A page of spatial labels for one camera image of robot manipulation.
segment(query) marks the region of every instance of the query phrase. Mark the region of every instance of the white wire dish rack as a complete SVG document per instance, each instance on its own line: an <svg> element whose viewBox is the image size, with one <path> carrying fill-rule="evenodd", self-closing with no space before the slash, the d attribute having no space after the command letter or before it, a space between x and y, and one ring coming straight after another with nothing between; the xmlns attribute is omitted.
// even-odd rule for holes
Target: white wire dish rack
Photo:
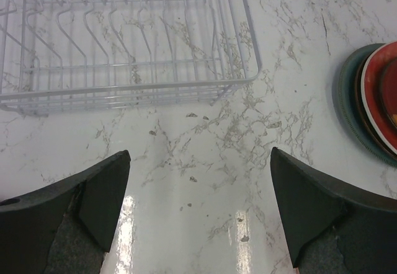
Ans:
<svg viewBox="0 0 397 274"><path fill-rule="evenodd" d="M212 102L261 58L247 0L0 0L0 107Z"/></svg>

